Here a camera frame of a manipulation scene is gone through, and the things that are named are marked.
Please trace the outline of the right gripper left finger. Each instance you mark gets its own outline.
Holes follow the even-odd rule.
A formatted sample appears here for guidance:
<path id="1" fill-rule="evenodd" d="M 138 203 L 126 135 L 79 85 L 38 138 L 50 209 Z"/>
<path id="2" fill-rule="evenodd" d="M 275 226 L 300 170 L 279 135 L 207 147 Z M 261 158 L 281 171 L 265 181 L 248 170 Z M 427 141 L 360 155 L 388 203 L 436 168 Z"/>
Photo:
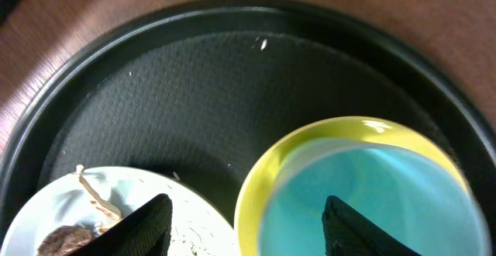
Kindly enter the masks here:
<path id="1" fill-rule="evenodd" d="M 159 194 L 71 256 L 167 256 L 172 201 Z"/>

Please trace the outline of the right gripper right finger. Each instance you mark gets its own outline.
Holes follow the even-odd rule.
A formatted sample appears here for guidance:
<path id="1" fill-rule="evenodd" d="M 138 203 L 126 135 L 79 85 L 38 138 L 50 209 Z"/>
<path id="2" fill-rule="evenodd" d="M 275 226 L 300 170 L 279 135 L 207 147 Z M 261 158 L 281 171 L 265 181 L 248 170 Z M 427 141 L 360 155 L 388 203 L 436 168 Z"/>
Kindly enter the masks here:
<path id="1" fill-rule="evenodd" d="M 326 199 L 322 227 L 326 256 L 419 256 L 334 195 Z"/>

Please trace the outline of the blue cup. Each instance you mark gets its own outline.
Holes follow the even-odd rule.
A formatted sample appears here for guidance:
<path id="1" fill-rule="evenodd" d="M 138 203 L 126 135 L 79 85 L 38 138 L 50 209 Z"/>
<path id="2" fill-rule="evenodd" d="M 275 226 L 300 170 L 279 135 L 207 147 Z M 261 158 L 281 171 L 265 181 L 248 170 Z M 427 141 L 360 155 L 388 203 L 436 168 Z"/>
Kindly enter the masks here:
<path id="1" fill-rule="evenodd" d="M 281 163 L 257 234 L 261 255 L 322 255 L 322 214 L 335 196 L 421 255 L 489 255 L 473 196 L 444 168 L 400 147 L 320 138 Z"/>

